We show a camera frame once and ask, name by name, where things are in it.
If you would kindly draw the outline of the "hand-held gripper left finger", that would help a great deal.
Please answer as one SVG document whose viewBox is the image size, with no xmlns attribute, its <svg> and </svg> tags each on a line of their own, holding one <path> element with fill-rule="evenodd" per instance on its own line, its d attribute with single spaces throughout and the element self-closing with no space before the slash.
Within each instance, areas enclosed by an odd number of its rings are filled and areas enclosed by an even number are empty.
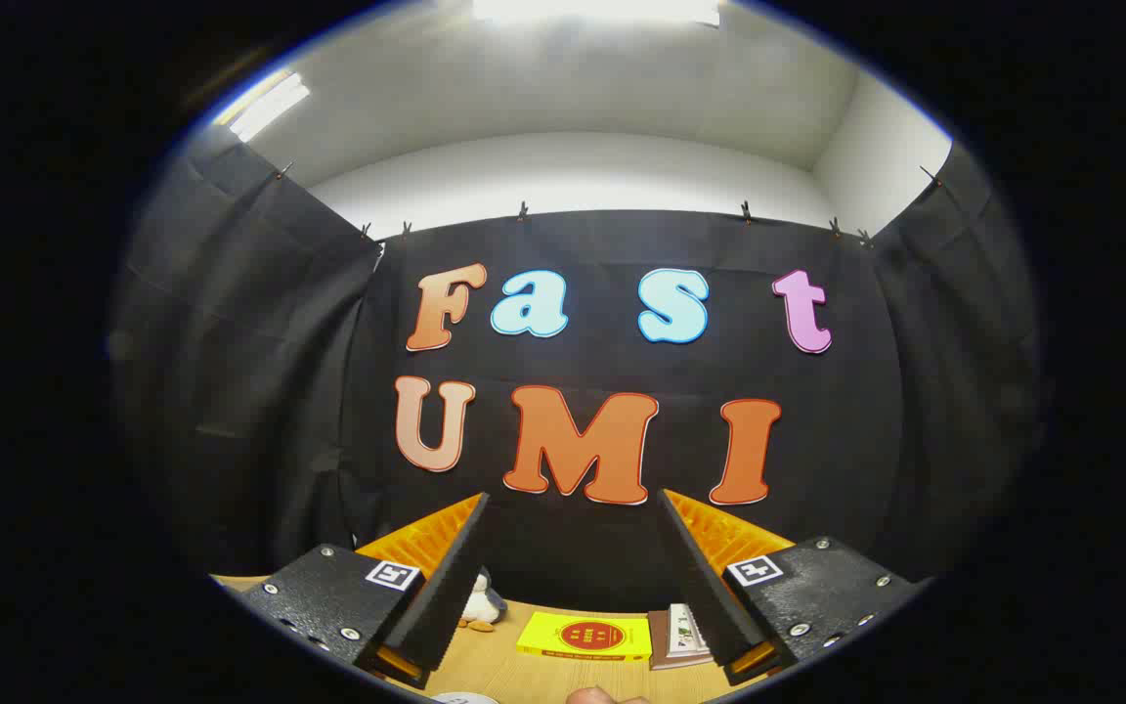
<svg viewBox="0 0 1126 704">
<path fill-rule="evenodd" d="M 236 601 L 330 663 L 420 689 L 479 578 L 488 504 L 479 492 L 361 549 L 320 544 L 238 590 Z"/>
</svg>

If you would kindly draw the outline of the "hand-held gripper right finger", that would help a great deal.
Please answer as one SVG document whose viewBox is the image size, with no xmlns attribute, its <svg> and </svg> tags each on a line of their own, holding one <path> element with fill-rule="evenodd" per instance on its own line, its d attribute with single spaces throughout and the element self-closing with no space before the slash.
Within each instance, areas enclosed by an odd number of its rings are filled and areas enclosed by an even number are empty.
<svg viewBox="0 0 1126 704">
<path fill-rule="evenodd" d="M 830 535 L 794 543 L 679 492 L 658 518 L 683 605 L 729 684 L 799 667 L 924 591 Z"/>
</svg>

